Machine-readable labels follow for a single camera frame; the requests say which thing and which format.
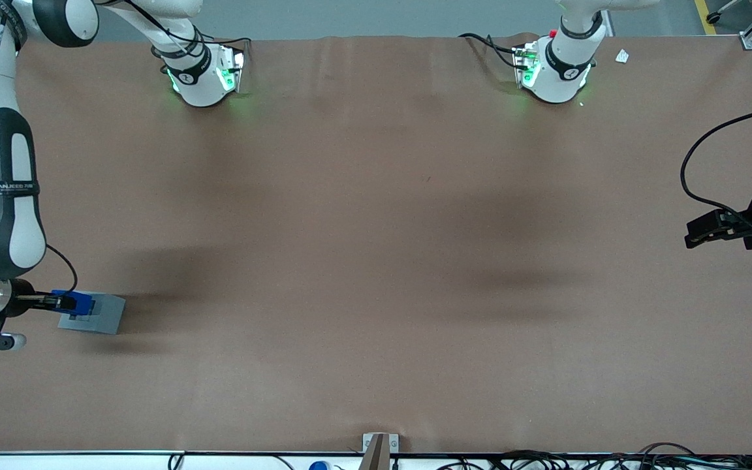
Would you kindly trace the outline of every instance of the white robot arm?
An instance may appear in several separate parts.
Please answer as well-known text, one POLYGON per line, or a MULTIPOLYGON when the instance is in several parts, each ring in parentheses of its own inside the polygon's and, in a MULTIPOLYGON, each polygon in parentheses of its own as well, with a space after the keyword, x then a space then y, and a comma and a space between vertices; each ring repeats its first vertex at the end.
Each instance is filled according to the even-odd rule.
POLYGON ((606 35, 602 10, 647 8, 660 0, 555 0, 561 26, 516 51, 516 78, 522 88, 548 103, 564 103, 585 86, 591 60, 606 35))
MULTIPOLYGON (((109 0, 99 5, 147 36, 188 104, 209 106, 236 89, 242 55, 203 40, 190 21, 201 0, 150 0, 145 7, 109 0)), ((65 301, 39 295, 18 279, 42 260, 46 241, 33 136, 16 99, 17 51, 29 36, 66 48, 85 46, 95 38, 98 24, 91 0, 0 0, 0 350, 24 342, 24 337, 1 333, 5 318, 31 307, 53 309, 65 301)))

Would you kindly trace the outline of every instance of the blue connector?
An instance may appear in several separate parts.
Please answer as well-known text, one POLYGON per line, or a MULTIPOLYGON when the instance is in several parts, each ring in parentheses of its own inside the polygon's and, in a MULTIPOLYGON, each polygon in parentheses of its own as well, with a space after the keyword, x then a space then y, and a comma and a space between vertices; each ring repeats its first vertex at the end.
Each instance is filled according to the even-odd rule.
MULTIPOLYGON (((65 294, 64 290, 52 290, 52 295, 65 294)), ((74 309, 52 309, 54 312, 64 313, 65 315, 84 316, 92 313, 92 296, 88 294, 80 294, 80 292, 69 292, 66 297, 74 298, 74 309)))

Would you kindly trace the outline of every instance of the green led light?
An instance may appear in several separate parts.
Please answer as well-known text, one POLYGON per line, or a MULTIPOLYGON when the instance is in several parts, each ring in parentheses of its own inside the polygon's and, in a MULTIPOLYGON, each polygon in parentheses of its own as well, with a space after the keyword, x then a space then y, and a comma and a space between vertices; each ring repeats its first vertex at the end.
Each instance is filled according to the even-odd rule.
POLYGON ((232 74, 228 69, 217 69, 217 72, 219 73, 220 81, 222 82, 222 88, 224 88, 226 91, 233 90, 234 74, 232 74))
POLYGON ((176 93, 181 93, 179 91, 179 86, 177 86, 176 81, 173 80, 173 74, 171 74, 170 69, 167 69, 167 76, 170 77, 170 83, 173 84, 173 91, 176 93))
POLYGON ((535 65, 533 65, 530 69, 526 70, 524 72, 524 80, 523 84, 526 87, 531 87, 535 84, 535 77, 538 76, 538 72, 541 71, 541 67, 539 66, 538 61, 535 62, 535 65))
POLYGON ((579 88, 582 88, 585 86, 585 80, 588 79, 588 72, 591 71, 591 66, 588 65, 585 71, 582 73, 582 80, 579 82, 579 88))

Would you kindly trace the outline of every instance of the gray block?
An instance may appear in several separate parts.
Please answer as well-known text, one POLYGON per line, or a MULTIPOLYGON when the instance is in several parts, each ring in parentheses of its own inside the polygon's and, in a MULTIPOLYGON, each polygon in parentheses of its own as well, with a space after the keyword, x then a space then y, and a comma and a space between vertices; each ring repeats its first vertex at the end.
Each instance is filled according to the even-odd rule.
POLYGON ((126 300, 103 292, 81 292, 92 296, 92 312, 88 315, 61 315, 58 328, 87 333, 117 334, 126 300))

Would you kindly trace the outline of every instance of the brown mat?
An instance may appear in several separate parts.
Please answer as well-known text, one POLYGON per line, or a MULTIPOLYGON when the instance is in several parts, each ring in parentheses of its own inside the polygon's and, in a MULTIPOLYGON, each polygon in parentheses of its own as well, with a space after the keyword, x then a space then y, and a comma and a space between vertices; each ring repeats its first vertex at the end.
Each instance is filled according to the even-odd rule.
MULTIPOLYGON (((684 249, 710 208, 678 184, 752 110, 752 52, 598 59, 553 106, 477 42, 257 42, 195 110, 146 45, 31 44, 48 239, 129 307, 114 337, 8 322, 0 449, 752 452, 752 253, 684 249)), ((746 206, 752 122, 689 173, 746 206)), ((69 285, 53 255, 29 279, 69 285)))

